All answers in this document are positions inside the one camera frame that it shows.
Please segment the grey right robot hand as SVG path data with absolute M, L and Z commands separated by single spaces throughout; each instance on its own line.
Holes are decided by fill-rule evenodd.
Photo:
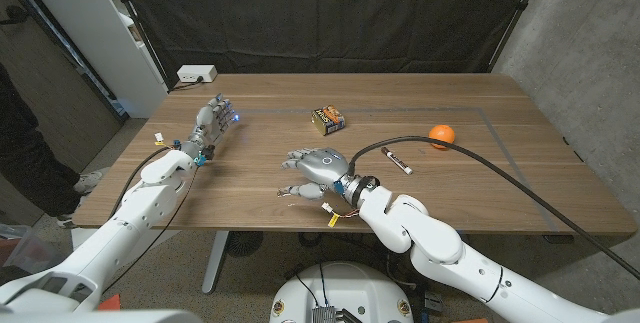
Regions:
M 287 153 L 283 169 L 297 169 L 309 183 L 280 188 L 279 197 L 295 195 L 309 200 L 324 197 L 327 190 L 343 195 L 345 193 L 348 162 L 332 148 L 302 148 Z

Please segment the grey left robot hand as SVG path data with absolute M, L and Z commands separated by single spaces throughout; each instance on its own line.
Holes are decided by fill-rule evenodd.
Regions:
M 218 94 L 199 110 L 194 128 L 181 144 L 180 150 L 191 158 L 198 159 L 202 156 L 206 160 L 212 160 L 215 147 L 221 142 L 224 133 L 238 120 L 239 115 L 230 100 Z

